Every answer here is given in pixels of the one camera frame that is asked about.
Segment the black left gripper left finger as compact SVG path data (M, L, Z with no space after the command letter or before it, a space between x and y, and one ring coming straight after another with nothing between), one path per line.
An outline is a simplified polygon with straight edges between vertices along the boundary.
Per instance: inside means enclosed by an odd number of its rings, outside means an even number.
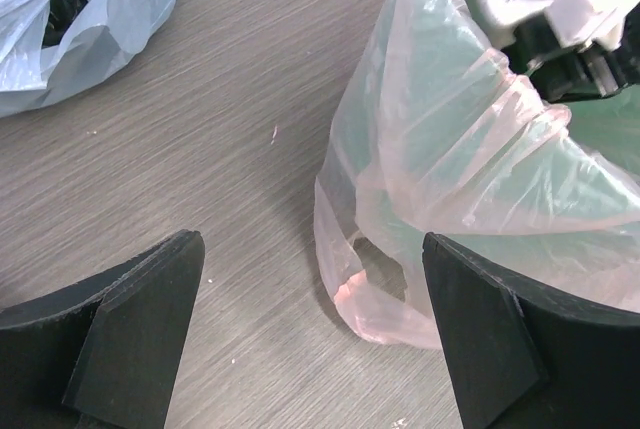
M1 312L4 428L162 428L205 259L181 230Z

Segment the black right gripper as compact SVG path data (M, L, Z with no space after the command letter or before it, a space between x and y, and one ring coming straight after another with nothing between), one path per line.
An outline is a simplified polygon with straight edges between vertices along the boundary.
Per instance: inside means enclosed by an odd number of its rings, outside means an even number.
M515 42L503 49L510 69L527 76L549 103L607 99L639 83L637 13L627 16L615 50L597 42L562 48L541 15L520 24L514 35Z

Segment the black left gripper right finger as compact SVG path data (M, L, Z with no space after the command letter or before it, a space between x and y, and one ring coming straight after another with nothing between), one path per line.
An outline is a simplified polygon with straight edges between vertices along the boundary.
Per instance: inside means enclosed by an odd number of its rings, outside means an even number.
M636 428L639 316L429 233L423 266L466 428Z

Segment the green plastic trash bin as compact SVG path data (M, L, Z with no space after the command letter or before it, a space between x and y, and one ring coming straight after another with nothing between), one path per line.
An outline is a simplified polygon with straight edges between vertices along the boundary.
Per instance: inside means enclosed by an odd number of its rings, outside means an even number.
M396 215L569 293L639 308L639 92L550 104L465 0L397 0L379 156Z

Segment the pink plastic trash bag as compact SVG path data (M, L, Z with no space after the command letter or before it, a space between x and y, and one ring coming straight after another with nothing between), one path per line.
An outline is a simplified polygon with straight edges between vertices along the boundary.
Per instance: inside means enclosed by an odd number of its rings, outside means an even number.
M321 277L362 339L439 346L428 232L637 311L638 89L550 105L465 0L385 0L315 182Z

